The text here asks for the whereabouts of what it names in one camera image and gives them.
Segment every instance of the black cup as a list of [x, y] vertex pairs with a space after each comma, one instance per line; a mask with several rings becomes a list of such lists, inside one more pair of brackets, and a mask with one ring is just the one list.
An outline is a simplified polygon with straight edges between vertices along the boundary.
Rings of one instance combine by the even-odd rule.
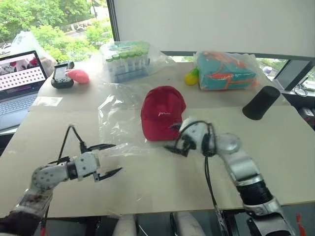
[[280, 91], [275, 87], [265, 86], [242, 111], [249, 119], [260, 120], [279, 96]]

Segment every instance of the laptop keyboard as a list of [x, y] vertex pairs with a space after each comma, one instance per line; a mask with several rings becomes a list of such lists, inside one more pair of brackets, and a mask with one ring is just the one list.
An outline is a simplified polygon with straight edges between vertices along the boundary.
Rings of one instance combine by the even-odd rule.
[[36, 96], [19, 97], [11, 101], [0, 103], [0, 116], [11, 112], [29, 108], [35, 101]]

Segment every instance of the laptop screen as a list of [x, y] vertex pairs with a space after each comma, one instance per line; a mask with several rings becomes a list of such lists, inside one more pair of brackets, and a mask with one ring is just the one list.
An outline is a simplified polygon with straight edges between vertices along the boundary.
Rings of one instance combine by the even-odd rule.
[[0, 100], [36, 92], [45, 80], [36, 51], [0, 59]]

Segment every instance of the white embroidered logo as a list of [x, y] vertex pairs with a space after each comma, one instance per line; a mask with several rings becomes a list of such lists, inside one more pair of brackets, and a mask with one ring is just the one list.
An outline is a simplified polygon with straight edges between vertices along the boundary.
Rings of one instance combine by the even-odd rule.
[[160, 112], [160, 113], [158, 114], [158, 116], [160, 116], [160, 115], [170, 115], [170, 113], [168, 113], [168, 112]]

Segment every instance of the cap brim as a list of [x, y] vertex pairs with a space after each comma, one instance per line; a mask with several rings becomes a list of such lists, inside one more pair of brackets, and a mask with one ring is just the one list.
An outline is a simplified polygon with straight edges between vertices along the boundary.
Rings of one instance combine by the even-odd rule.
[[170, 128], [177, 122], [159, 122], [152, 120], [142, 120], [143, 134], [149, 141], [170, 141], [178, 137], [176, 129]]

